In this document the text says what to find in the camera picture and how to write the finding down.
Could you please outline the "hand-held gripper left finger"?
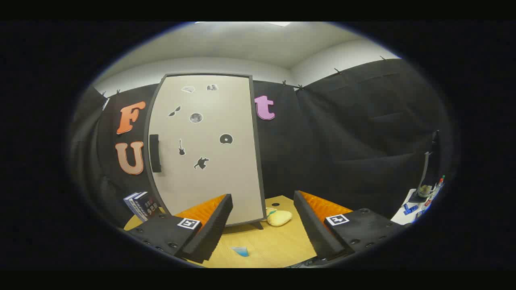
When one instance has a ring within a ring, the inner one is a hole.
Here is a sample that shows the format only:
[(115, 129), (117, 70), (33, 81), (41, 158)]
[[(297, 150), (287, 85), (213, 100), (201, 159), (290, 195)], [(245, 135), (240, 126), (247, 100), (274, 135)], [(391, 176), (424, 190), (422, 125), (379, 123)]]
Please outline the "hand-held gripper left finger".
[(226, 193), (177, 215), (159, 213), (127, 234), (163, 255), (203, 263), (218, 245), (232, 209), (232, 196)]

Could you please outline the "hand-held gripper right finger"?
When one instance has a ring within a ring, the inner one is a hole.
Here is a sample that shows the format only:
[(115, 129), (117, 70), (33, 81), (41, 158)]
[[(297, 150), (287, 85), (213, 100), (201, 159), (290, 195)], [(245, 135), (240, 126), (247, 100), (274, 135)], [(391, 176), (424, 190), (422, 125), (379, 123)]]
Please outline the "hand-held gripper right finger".
[(371, 251), (405, 230), (371, 209), (351, 210), (304, 191), (295, 191), (293, 197), (319, 259), (332, 261)]

